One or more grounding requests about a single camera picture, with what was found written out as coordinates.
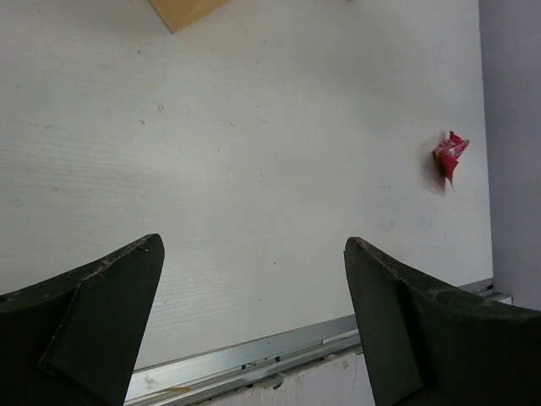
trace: table surface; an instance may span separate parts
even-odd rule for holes
[[[477,1],[232,0],[175,36],[145,0],[0,12],[0,293],[159,233],[144,367],[351,314],[350,236],[492,277]]]

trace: brown box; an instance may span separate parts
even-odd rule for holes
[[[202,19],[229,0],[150,0],[172,33]]]

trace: gray wall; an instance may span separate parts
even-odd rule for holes
[[[541,1],[479,4],[495,285],[541,310]]]

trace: wooden block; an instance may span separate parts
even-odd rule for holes
[[[175,33],[229,0],[150,0],[163,22]]]

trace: candy wrapper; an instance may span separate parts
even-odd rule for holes
[[[453,183],[453,172],[456,165],[458,165],[458,158],[469,144],[469,140],[463,140],[451,131],[449,139],[441,141],[433,152],[434,159],[441,166],[441,170],[445,177],[449,179],[451,185]]]

